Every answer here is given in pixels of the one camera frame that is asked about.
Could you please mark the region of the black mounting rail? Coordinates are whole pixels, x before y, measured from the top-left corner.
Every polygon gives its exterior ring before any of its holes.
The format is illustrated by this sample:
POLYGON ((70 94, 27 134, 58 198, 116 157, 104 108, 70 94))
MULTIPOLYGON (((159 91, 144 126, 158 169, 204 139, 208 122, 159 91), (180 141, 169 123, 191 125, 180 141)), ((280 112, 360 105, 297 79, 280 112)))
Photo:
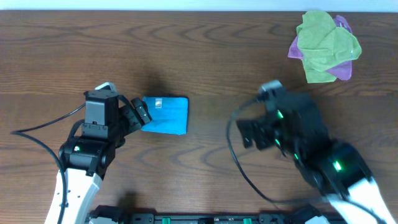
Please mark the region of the black mounting rail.
POLYGON ((117 207, 100 205, 86 217, 85 223, 123 224, 296 224, 296 223, 344 223, 334 213, 321 213, 315 207, 306 205, 292 213, 263 212, 250 213, 128 213, 117 207))

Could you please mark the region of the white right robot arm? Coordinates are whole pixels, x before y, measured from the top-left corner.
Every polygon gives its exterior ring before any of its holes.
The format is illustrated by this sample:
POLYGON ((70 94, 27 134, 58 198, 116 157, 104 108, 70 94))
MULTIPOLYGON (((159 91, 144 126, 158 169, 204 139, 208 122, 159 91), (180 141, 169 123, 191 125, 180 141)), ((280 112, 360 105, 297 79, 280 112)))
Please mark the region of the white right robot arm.
POLYGON ((315 198, 279 200, 329 203, 346 223, 395 223, 369 166, 357 149, 331 138, 316 103, 306 93, 262 93, 235 109, 244 147, 276 146, 290 154, 305 181, 319 191, 315 198))

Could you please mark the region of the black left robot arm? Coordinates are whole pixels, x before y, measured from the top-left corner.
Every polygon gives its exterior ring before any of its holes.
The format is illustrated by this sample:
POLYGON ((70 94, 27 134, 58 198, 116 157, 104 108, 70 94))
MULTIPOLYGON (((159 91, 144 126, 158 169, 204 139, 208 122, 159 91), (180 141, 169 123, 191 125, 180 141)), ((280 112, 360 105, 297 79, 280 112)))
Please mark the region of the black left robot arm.
POLYGON ((87 98, 85 118, 73 125, 59 150, 62 168, 46 223, 84 223, 116 149, 151 120, 140 98, 87 98))

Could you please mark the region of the purple microfiber cloth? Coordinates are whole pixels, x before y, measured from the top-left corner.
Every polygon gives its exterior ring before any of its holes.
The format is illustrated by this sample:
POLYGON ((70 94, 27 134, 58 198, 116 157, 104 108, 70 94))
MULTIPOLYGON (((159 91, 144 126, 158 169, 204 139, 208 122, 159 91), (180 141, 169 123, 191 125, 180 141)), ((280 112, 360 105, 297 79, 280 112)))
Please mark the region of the purple microfiber cloth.
MULTIPOLYGON (((346 29, 349 33, 353 33, 348 21, 340 15, 337 15, 333 19, 337 27, 342 27, 346 29)), ((298 37, 294 39, 290 45, 288 58, 295 58, 303 60, 303 54, 297 46, 298 37)), ((308 83, 328 83, 334 82, 336 79, 347 81, 352 76, 352 61, 343 62, 333 68, 330 68, 324 72, 319 72, 317 70, 309 70, 309 74, 306 74, 306 79, 308 83)))

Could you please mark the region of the blue microfiber cloth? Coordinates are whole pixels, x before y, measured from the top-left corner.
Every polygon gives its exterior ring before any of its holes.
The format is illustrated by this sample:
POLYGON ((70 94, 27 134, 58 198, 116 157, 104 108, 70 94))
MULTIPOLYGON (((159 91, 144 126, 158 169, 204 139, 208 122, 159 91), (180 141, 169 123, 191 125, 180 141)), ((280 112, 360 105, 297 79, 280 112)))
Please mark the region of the blue microfiber cloth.
POLYGON ((145 96, 152 121, 141 130, 151 133, 184 135, 187 133, 189 100, 186 97, 145 96))

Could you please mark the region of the green microfiber cloth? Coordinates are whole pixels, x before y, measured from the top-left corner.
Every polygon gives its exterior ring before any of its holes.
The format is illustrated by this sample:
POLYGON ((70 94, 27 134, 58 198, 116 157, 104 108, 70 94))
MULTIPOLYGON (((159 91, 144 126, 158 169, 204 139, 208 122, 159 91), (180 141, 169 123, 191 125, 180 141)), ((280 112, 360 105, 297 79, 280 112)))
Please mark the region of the green microfiber cloth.
POLYGON ((337 27, 325 11, 308 11, 297 26, 297 46, 303 54, 303 69, 324 72, 343 62, 358 59, 362 48, 353 35, 342 27, 337 27))

